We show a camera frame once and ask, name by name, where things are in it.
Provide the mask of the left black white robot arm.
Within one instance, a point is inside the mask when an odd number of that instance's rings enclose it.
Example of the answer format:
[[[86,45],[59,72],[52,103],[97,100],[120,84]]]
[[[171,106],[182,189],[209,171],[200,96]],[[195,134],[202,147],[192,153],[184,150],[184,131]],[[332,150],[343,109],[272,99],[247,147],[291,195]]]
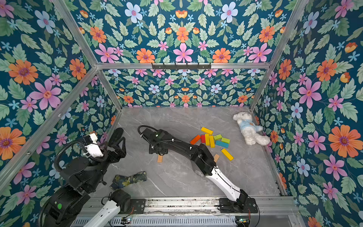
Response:
[[[117,128],[109,141],[97,143],[92,133],[81,139],[67,143],[56,155],[54,168],[66,184],[57,190],[42,207],[37,226],[69,227],[96,191],[110,164],[117,163],[126,156],[123,128]],[[60,167],[61,156],[73,145],[78,145],[83,155],[73,159],[65,168]]]

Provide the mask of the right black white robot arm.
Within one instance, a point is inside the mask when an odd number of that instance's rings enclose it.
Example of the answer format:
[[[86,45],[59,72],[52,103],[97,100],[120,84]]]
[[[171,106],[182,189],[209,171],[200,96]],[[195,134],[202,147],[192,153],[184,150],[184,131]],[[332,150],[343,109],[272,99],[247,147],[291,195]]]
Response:
[[[248,194],[222,173],[206,145],[193,145],[184,142],[165,130],[158,130],[147,125],[140,125],[137,131],[140,137],[149,144],[149,154],[155,153],[164,156],[171,150],[190,160],[193,171],[212,181],[229,200],[229,208],[223,208],[220,205],[221,211],[238,212],[244,210],[249,198]]]

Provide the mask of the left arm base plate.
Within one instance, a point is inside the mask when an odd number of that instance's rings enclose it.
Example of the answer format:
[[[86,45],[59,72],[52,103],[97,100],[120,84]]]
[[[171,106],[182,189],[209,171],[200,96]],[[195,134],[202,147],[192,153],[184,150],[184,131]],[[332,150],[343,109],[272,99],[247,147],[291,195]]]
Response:
[[[130,199],[125,207],[126,214],[143,214],[146,206],[146,199]]]

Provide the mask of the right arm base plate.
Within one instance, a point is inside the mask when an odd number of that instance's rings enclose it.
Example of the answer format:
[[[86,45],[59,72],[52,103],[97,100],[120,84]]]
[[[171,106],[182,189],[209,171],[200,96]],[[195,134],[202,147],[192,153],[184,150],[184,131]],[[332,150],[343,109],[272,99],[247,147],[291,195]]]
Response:
[[[254,198],[247,198],[244,205],[240,205],[238,202],[231,201],[227,198],[220,198],[219,204],[216,207],[221,213],[259,213]]]

